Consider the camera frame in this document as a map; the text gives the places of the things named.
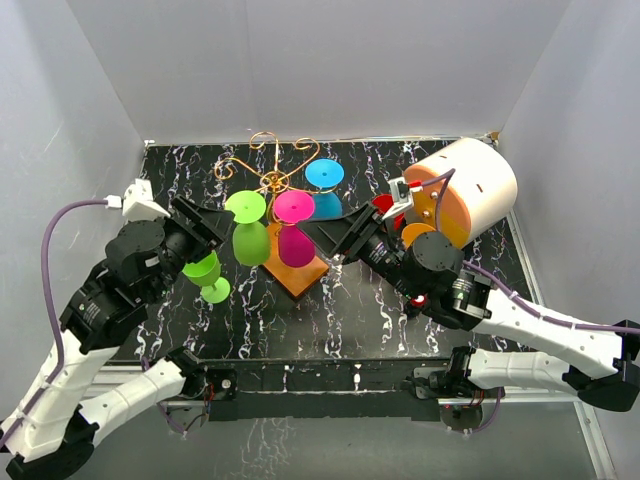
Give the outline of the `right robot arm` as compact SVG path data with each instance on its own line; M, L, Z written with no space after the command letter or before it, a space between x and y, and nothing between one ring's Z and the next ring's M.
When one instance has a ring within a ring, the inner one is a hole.
M443 233L411 224L414 237L407 239L392 231L373 204L298 227L325 256L368 265L406 299L406 316L423 314L452 330L494 335L527 348L457 347L446 370L408 377L418 394L466 397L514 386L573 394L613 412L629 411L639 396L639 327L633 322L593 324L526 301L466 261Z

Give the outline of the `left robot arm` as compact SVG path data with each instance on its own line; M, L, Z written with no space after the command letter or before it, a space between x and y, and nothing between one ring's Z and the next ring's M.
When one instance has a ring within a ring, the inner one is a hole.
M54 345L28 393L1 424L1 450L12 479L66 479L115 429L173 397L194 399L206 366L184 347L132 380L87 399L101 368L148 318L183 268L229 237L234 215L176 196L154 219L129 220L107 243L60 316Z

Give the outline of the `orange plastic wine glass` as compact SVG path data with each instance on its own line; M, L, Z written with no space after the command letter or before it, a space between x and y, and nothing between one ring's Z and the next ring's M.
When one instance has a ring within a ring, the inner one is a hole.
M404 227L401 232L401 239L406 248L409 248L414 241L422 234L436 232L436 228L426 223L412 223Z

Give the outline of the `green plastic wine glass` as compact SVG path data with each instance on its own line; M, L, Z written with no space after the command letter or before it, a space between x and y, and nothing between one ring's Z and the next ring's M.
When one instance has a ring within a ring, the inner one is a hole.
M230 283L221 276L221 264L215 251L199 262L187 263L182 273L200 288L202 299L210 304L219 304L230 295Z
M232 245L236 260L245 266L264 264L270 257L271 241L261 222L266 213L263 196L251 190L238 191L228 198L225 209L234 214Z

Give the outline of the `pink plastic wine glass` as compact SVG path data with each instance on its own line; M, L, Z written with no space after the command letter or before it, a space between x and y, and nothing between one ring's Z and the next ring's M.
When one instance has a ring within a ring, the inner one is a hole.
M281 223L278 254L280 260L288 267L304 267L315 257L314 244L297 227L299 222L313 216L314 209L313 198L300 191L282 193L274 202L273 212Z

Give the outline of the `red plastic wine glass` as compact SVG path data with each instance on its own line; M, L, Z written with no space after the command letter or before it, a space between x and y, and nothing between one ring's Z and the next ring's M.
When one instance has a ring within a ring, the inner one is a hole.
M373 198L372 203L381 213L386 213L393 206L393 198L390 194L380 194ZM401 231L405 224L403 213L394 218L393 226L395 231Z

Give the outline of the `blue plastic wine glass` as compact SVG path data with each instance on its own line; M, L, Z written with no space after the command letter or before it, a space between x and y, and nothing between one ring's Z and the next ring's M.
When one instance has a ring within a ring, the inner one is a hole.
M344 169L340 163L328 158L312 161L305 169L306 180L316 189L314 200L314 220L336 218L342 215L342 204L335 188L344 179Z

